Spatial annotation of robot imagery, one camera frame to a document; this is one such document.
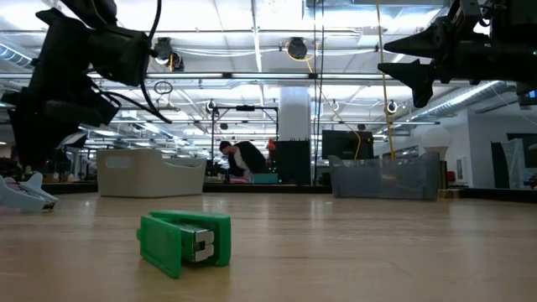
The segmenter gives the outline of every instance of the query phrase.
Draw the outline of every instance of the computer monitor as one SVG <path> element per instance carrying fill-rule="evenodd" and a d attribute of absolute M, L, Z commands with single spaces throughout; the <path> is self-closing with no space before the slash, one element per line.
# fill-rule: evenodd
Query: computer monitor
<path fill-rule="evenodd" d="M 373 134 L 358 131 L 362 143 L 358 150 L 357 159 L 373 158 Z M 323 130 L 322 132 L 322 158 L 328 159 L 329 155 L 339 159 L 354 159 L 358 149 L 358 137 L 352 131 Z"/>

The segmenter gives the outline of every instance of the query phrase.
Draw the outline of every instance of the white lamp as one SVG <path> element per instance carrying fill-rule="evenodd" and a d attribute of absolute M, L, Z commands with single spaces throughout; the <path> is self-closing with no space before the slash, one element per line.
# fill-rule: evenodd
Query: white lamp
<path fill-rule="evenodd" d="M 443 127 L 430 128 L 421 135 L 421 146 L 425 151 L 438 152 L 440 160 L 446 160 L 446 152 L 451 144 L 451 135 Z"/>

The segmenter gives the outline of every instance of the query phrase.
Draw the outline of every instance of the air duct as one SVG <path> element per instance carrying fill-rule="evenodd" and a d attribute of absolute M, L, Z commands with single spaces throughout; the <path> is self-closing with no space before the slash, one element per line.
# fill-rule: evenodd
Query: air duct
<path fill-rule="evenodd" d="M 488 100 L 496 95 L 501 95 L 505 92 L 515 91 L 514 86 L 510 86 L 506 81 L 488 81 L 483 82 L 478 86 L 467 88 L 459 88 L 456 91 L 440 97 L 438 100 L 429 103 L 425 108 L 422 108 L 412 114 L 398 118 L 399 122 L 412 121 L 417 122 L 427 117 L 439 117 L 455 113 L 466 107 L 475 105 L 479 102 Z M 378 131 L 381 134 L 387 131 L 384 128 Z"/>
<path fill-rule="evenodd" d="M 32 59 L 4 44 L 0 44 L 0 60 L 6 60 L 7 62 L 11 62 L 20 67 L 32 69 L 32 65 L 30 64 Z"/>

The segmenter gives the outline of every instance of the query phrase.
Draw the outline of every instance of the black cable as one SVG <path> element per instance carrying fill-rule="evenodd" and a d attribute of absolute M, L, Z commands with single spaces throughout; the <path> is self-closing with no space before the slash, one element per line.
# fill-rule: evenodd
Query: black cable
<path fill-rule="evenodd" d="M 325 18 L 325 2 L 324 1 L 321 1 L 321 16 L 324 20 Z M 323 70 L 325 68 L 325 24 L 323 23 L 321 25 L 321 80 L 320 80 L 320 84 L 319 84 L 319 105 L 317 105 L 317 131 L 316 131 L 316 135 L 314 136 L 314 138 L 316 138 L 315 140 L 315 168 L 314 168 L 314 180 L 315 180 L 315 185 L 317 183 L 317 156 L 319 156 L 319 131 L 321 130 L 321 106 L 322 106 L 322 80 L 323 80 Z"/>
<path fill-rule="evenodd" d="M 150 43 L 149 48 L 151 48 L 151 44 L 153 43 L 154 33 L 157 31 L 157 27 L 159 26 L 161 13 L 162 13 L 162 0 L 157 0 L 157 13 L 155 14 L 151 31 L 149 32 L 149 43 Z M 145 76 L 147 74 L 147 69 L 145 68 L 145 66 L 149 65 L 149 56 L 147 56 L 145 63 L 146 64 L 142 65 L 142 70 L 141 70 L 142 72 L 141 76 L 143 79 L 145 79 Z M 160 120 L 166 123 L 172 123 L 167 117 L 163 116 L 159 112 L 159 110 L 157 110 L 157 108 L 154 106 L 153 102 L 151 101 L 151 97 L 148 94 L 147 87 L 145 86 L 145 80 L 142 80 L 142 82 L 140 83 L 140 90 L 142 91 L 143 98 L 148 103 L 148 106 L 150 109 L 149 112 L 153 113 L 156 117 L 158 117 Z"/>
<path fill-rule="evenodd" d="M 153 90 L 162 96 L 170 94 L 174 90 L 174 86 L 168 81 L 158 81 L 154 84 Z"/>

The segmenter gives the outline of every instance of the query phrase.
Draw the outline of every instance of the person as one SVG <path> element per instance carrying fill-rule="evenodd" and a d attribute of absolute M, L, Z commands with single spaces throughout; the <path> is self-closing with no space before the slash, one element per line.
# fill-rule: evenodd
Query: person
<path fill-rule="evenodd" d="M 240 142 L 232 145 L 228 141 L 220 143 L 220 152 L 227 155 L 229 174 L 247 179 L 252 174 L 266 173 L 266 158 L 250 142 Z"/>

